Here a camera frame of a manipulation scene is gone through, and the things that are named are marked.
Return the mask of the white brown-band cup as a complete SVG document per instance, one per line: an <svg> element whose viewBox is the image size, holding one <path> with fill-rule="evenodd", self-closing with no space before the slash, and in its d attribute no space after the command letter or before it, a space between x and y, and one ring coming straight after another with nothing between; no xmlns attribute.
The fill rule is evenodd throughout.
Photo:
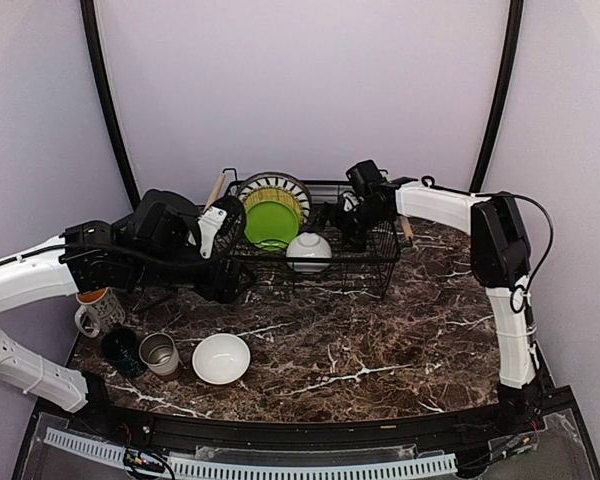
<svg viewBox="0 0 600 480"><path fill-rule="evenodd" d="M183 372L175 342L166 333L146 336L140 343L139 357L153 374L165 382L178 379Z"/></svg>

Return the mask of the dark green mug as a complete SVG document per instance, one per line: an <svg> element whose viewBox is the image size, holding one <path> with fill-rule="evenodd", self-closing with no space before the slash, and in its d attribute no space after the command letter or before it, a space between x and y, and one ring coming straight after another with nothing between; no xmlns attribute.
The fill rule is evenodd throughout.
<svg viewBox="0 0 600 480"><path fill-rule="evenodd" d="M109 331L102 338L100 349L105 361L124 378L138 378L147 370L139 356L138 337L129 328L118 327Z"/></svg>

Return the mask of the orange bowl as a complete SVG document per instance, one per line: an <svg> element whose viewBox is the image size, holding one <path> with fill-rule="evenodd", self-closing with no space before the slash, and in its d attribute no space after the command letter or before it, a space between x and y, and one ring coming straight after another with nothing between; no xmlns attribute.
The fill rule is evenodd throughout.
<svg viewBox="0 0 600 480"><path fill-rule="evenodd" d="M249 368L251 351L240 337L227 333L202 340L192 354L196 375L211 385L228 385L239 380Z"/></svg>

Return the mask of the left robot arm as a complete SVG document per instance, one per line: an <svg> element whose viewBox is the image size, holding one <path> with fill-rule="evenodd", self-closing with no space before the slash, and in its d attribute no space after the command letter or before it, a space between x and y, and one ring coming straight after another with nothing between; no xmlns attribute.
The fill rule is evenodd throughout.
<svg viewBox="0 0 600 480"><path fill-rule="evenodd" d="M149 190L137 208L114 222L90 221L29 250L0 260L0 313L61 296L104 288L189 289L209 301L234 302L255 282L232 257L246 226L234 196L201 210L170 191ZM41 397L83 421L100 436L121 427L103 380L62 367L0 329L0 380Z"/></svg>

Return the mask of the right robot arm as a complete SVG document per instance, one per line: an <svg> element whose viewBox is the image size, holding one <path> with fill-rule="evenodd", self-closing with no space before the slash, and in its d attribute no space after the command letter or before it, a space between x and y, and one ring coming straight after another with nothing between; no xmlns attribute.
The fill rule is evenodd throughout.
<svg viewBox="0 0 600 480"><path fill-rule="evenodd" d="M531 244L515 196L449 189L431 177L390 180L372 160L355 164L346 177L353 203L339 198L324 204L312 227L335 227L355 251L365 249L373 228L400 217L432 221L467 234L471 271L493 309L500 382L517 390L530 385L537 372L529 292Z"/></svg>

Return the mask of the white ceramic bowl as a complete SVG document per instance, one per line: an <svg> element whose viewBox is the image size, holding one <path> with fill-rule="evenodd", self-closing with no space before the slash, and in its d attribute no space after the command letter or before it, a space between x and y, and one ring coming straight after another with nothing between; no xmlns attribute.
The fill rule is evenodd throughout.
<svg viewBox="0 0 600 480"><path fill-rule="evenodd" d="M305 232L291 241L286 258L287 265L296 273L320 273L329 267L332 250L324 237Z"/></svg>

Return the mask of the patterned white mug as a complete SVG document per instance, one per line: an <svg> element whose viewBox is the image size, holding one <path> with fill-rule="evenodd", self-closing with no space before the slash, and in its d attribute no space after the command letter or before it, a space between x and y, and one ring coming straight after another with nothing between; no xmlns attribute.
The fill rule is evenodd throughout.
<svg viewBox="0 0 600 480"><path fill-rule="evenodd" d="M76 300L79 307L74 314L74 323L88 338L108 333L126 318L124 308L111 288L77 294Z"/></svg>

